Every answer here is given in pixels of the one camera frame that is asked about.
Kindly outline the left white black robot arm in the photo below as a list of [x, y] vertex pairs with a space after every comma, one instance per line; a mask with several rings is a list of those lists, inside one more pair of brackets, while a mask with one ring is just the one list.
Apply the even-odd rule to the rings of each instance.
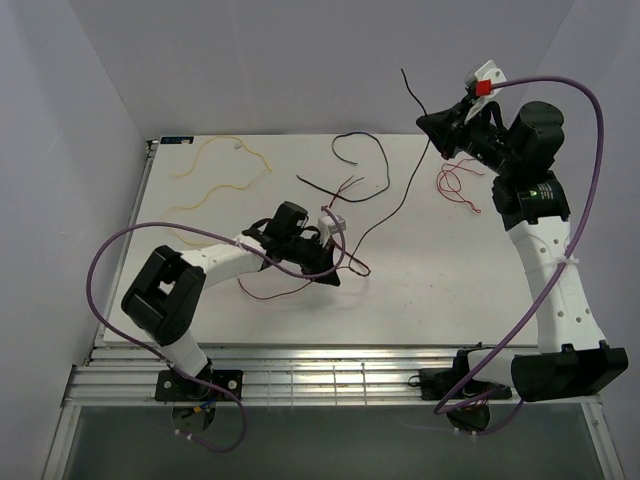
[[190, 327], [204, 290], [244, 274], [282, 262], [300, 268], [296, 275], [312, 282], [339, 286], [334, 264], [335, 242], [346, 221], [330, 210], [315, 226], [308, 212], [285, 201], [271, 218], [261, 219], [233, 239], [185, 251], [156, 248], [121, 301], [123, 312], [158, 346], [168, 365], [180, 372], [178, 388], [190, 399], [205, 397], [212, 387], [210, 364]]

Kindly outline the left blue label sticker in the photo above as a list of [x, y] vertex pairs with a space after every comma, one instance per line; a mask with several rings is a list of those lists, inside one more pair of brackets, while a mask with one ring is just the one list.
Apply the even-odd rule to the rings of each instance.
[[159, 143], [162, 145], [189, 145], [194, 141], [193, 136], [163, 136]]

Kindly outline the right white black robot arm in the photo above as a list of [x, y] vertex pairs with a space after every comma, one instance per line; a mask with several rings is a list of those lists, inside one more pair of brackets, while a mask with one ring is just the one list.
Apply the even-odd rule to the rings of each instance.
[[445, 159], [462, 151], [495, 173], [492, 200], [516, 248], [533, 304], [537, 351], [522, 355], [501, 341], [457, 353], [437, 380], [464, 397], [487, 384], [511, 387], [526, 402], [591, 396], [628, 367], [622, 347], [611, 347], [590, 311], [573, 255], [578, 238], [564, 189], [553, 173], [564, 142], [564, 117], [540, 101], [525, 104], [510, 127], [494, 101], [481, 110], [468, 102], [416, 121]]

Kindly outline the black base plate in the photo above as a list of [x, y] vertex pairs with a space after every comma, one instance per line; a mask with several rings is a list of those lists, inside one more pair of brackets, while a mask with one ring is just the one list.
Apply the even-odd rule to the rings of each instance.
[[206, 402], [231, 401], [230, 392], [242, 398], [244, 372], [242, 370], [218, 369], [206, 371], [198, 376], [199, 382], [185, 378], [168, 369], [157, 376], [154, 400], [158, 402]]
[[[412, 375], [407, 384], [418, 388], [423, 400], [440, 400], [458, 381], [451, 368], [422, 368]], [[498, 386], [489, 382], [470, 380], [453, 399], [469, 399], [485, 392], [491, 392], [490, 399], [507, 400], [512, 398], [509, 387]]]

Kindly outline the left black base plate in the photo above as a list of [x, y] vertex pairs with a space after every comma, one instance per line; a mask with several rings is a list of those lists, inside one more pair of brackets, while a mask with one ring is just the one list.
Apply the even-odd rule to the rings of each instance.
[[206, 402], [231, 401], [230, 392], [242, 398], [244, 372], [242, 370], [218, 369], [206, 371], [198, 376], [199, 382], [185, 378], [168, 369], [157, 376], [154, 400], [158, 402]]

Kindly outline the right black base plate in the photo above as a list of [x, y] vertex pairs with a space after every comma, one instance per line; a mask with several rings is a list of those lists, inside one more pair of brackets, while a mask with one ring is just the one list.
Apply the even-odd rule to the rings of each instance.
[[[407, 384], [418, 388], [423, 400], [440, 400], [458, 381], [451, 368], [422, 368], [412, 375]], [[509, 387], [498, 386], [489, 382], [470, 380], [453, 399], [469, 399], [485, 392], [491, 392], [490, 399], [507, 400], [512, 398]]]

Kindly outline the aluminium rail frame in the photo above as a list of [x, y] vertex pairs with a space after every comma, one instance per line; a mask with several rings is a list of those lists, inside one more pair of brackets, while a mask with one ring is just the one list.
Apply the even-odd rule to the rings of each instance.
[[[490, 437], [466, 438], [432, 414], [413, 376], [420, 369], [447, 367], [456, 351], [453, 325], [431, 329], [425, 340], [389, 345], [346, 343], [207, 343], [206, 351], [224, 369], [243, 372], [243, 398], [250, 415], [244, 449], [263, 445], [266, 423], [318, 432], [309, 413], [344, 413], [348, 431], [330, 423], [321, 448], [336, 446], [349, 459], [364, 456], [356, 446], [364, 428], [355, 418], [395, 411], [393, 425], [415, 435], [427, 452], [434, 477], [444, 474], [446, 445], [468, 450], [472, 467], [486, 469], [491, 452], [503, 451], [505, 473], [513, 478], [620, 479], [623, 467], [597, 396], [530, 404]], [[173, 429], [154, 422], [153, 399], [160, 367], [149, 353], [100, 331], [85, 363], [73, 370], [47, 460], [48, 479], [142, 478], [153, 458], [167, 459]]]

